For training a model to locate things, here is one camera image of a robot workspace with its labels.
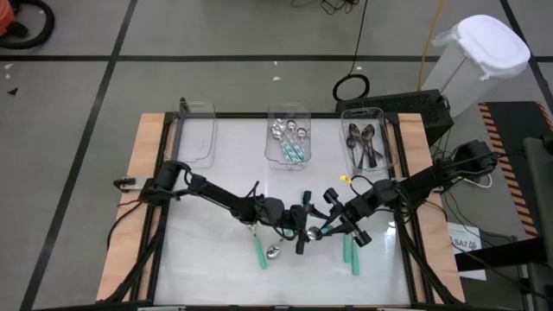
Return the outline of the white lidded trash bin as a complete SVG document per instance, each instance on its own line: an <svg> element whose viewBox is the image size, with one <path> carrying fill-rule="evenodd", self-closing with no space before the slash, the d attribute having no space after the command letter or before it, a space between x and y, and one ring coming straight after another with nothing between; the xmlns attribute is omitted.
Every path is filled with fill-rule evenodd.
<svg viewBox="0 0 553 311"><path fill-rule="evenodd" d="M446 98L452 118L476 104L497 84L520 75L531 51L512 29L488 15L474 15L433 38L444 50L423 83Z"/></svg>

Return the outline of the black perforated computer case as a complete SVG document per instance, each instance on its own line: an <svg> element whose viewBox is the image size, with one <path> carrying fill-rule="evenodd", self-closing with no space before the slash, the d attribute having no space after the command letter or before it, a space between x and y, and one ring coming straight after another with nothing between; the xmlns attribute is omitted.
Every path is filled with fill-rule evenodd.
<svg viewBox="0 0 553 311"><path fill-rule="evenodd" d="M334 111L342 113L349 109L367 107L377 107L388 114L393 112L420 114L429 145L437 142L454 125L449 112L448 100L438 90L340 101L336 104Z"/></svg>

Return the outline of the black hazard striped platform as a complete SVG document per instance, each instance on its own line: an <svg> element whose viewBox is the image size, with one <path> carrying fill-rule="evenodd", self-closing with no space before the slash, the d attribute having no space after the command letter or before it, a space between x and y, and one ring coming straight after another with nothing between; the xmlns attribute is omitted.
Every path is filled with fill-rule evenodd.
<svg viewBox="0 0 553 311"><path fill-rule="evenodd" d="M508 191L512 197L524 233L535 238L541 233L531 173L523 156L523 141L539 138L553 131L542 103L485 102L478 104L492 150L503 155L499 159Z"/></svg>

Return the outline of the clear plastic bin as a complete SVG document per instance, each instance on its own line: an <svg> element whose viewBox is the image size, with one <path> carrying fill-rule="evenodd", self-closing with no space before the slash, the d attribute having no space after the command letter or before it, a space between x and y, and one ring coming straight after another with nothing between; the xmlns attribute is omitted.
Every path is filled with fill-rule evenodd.
<svg viewBox="0 0 553 311"><path fill-rule="evenodd" d="M284 160L283 153L280 149L279 142L271 135L272 125L276 120L283 123L283 128L291 141L291 133L287 128L287 121L293 119L296 124L296 132L298 128L304 128L307 131L307 136L304 139L305 146L305 161L301 160L298 163L288 165ZM267 118L267 134L265 141L264 155L269 166L272 169L280 170L302 170L307 167L309 160L312 157L311 147L311 111L304 103L282 102L269 106Z"/></svg>
<svg viewBox="0 0 553 311"><path fill-rule="evenodd" d="M173 158L190 168L209 168L213 164L217 119L209 102L180 99Z"/></svg>
<svg viewBox="0 0 553 311"><path fill-rule="evenodd" d="M391 151L389 135L387 130L387 123L384 112L376 107L369 108L357 108L345 110L340 114L341 130L340 137L342 139L342 148L344 149L346 156L346 167L351 175L365 175L368 176L372 172L389 170L396 161L395 154ZM350 151L346 146L346 139L349 135L349 124L355 124L359 130L362 130L368 125L372 124L375 129L375 134L372 138L373 147L379 151L384 157L376 158L377 167L370 168L368 165L368 157L365 157L364 167L359 170L353 168L352 161L350 159ZM359 143L355 148L355 161L358 164L361 158L362 148Z"/></svg>

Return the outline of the black floor beam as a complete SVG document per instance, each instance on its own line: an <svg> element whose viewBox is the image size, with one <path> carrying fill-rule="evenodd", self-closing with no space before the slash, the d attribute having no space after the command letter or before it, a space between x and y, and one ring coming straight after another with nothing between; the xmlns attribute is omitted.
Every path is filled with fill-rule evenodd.
<svg viewBox="0 0 553 311"><path fill-rule="evenodd" d="M455 255L458 271L489 270L491 268L515 266L527 263L549 262L542 251L533 250L495 250L492 248L478 251L461 252Z"/></svg>

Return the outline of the white paper label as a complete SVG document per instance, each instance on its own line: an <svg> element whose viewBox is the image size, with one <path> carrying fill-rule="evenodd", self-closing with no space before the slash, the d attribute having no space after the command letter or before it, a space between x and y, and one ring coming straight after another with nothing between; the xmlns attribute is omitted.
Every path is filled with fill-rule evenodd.
<svg viewBox="0 0 553 311"><path fill-rule="evenodd" d="M477 251L482 248L480 230L476 227L465 227L461 224L448 222L448 232L454 245L454 254L459 254L462 251ZM486 280L486 272L484 270L460 271L459 275L467 279Z"/></svg>

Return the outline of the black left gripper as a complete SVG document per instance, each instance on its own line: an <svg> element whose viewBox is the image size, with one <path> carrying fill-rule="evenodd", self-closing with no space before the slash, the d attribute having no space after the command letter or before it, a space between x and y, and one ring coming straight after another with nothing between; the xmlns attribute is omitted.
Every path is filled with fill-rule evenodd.
<svg viewBox="0 0 553 311"><path fill-rule="evenodd" d="M318 219L328 219L328 216L314 206L308 209L308 214ZM258 200L258 222L270 227L280 238L297 238L296 255L304 253L308 242L306 230L307 213L303 206L293 205L284 208L281 200L273 197L260 197Z"/></svg>

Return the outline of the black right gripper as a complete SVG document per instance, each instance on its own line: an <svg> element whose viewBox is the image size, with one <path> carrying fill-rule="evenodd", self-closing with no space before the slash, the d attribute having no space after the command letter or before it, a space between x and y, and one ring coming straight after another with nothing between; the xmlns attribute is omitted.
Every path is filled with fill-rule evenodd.
<svg viewBox="0 0 553 311"><path fill-rule="evenodd" d="M321 226L324 236L352 234L354 241L359 247L371 243L372 238L369 234L366 231L362 231L358 226L358 223L363 218L368 218L372 215L372 208L367 204L366 200L355 198L346 204L340 202L339 205L333 207L333 210L336 213L331 214Z"/></svg>

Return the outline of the orange vacuum cleaner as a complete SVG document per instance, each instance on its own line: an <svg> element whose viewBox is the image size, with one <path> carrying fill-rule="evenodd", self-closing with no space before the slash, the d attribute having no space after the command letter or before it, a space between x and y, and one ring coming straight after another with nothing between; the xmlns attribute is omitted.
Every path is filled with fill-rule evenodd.
<svg viewBox="0 0 553 311"><path fill-rule="evenodd" d="M0 37L10 35L16 27L16 0L0 0Z"/></svg>

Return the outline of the black aluminium table frame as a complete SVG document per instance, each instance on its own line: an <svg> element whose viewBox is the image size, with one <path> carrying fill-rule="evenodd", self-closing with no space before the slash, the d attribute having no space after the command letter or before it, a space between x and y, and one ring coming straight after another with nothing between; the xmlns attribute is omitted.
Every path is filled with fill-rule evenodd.
<svg viewBox="0 0 553 311"><path fill-rule="evenodd" d="M272 112L267 121L265 156L269 164L273 168L288 171L304 169L313 156L310 114ZM145 205L149 210L160 207L166 213L171 200L178 200L188 194L187 190L175 189L179 174L184 174L187 182L205 188L202 196L228 209L241 223L250 227L275 227L282 240L294 238L297 254L303 253L309 240L339 233L344 238L343 260L351 265L353 276L359 276L359 244L362 241L369 242L370 237L348 231L345 227L334 229L330 225L321 229L306 229L309 217L327 217L315 209L310 201L309 191L302 192L302 201L298 205L286 209L278 201L273 209L269 209L270 199L256 190L251 190L244 197L238 197L208 185L202 178L194 177L191 167L202 164L211 157L215 148L216 128L216 117L212 113L166 116L152 175L143 180L123 178L114 182L124 193L139 192L135 200L125 204L130 211ZM343 147L347 151L346 161L352 166L351 174L346 177L347 181L365 178L369 172L392 172L395 162L401 157L398 145L401 133L395 113L385 115L378 108L345 111L340 134L344 141Z"/></svg>

